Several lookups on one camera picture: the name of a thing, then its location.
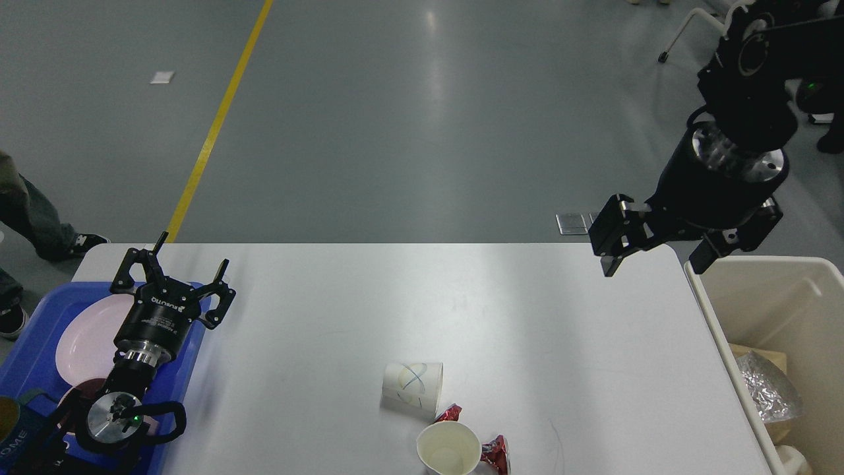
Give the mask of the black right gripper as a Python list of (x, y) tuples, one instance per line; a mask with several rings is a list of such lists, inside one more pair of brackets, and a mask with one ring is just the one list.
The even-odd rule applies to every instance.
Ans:
[(594, 218), (588, 237), (603, 276), (614, 276), (633, 253), (680, 240), (686, 235), (684, 222), (718, 229), (706, 232), (688, 257), (694, 274), (735, 251), (756, 250), (783, 218), (771, 196), (789, 172), (789, 157), (781, 148), (745, 150), (713, 121), (697, 121), (679, 141), (646, 203), (615, 193)]

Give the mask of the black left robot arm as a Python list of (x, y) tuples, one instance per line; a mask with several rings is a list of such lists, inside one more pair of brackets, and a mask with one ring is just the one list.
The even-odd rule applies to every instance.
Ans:
[(133, 302), (115, 332), (113, 367), (91, 398), (72, 389), (45, 418), (10, 432), (10, 474), (103, 474), (105, 467), (69, 456), (63, 437), (75, 433), (82, 450), (116, 456), (115, 474), (129, 474), (146, 446), (169, 444), (185, 432), (186, 410), (178, 400), (148, 402), (161, 367), (177, 361), (193, 325), (208, 330), (224, 319), (235, 290), (224, 282), (229, 261), (222, 261), (214, 279), (196, 288), (166, 276), (153, 249), (127, 250), (109, 291)]

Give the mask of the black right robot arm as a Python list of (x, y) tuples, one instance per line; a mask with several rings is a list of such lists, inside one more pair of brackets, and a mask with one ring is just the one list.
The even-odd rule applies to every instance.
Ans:
[(763, 242), (783, 213), (773, 193), (789, 175), (784, 146), (798, 129), (786, 83), (802, 79), (797, 104), (833, 115), (818, 150), (842, 151), (842, 6), (819, 16), (820, 1), (754, 1), (727, 15), (725, 30), (698, 73), (704, 105), (655, 193), (636, 203), (612, 195), (588, 235), (604, 276), (623, 259), (668, 241), (696, 241), (696, 274)]

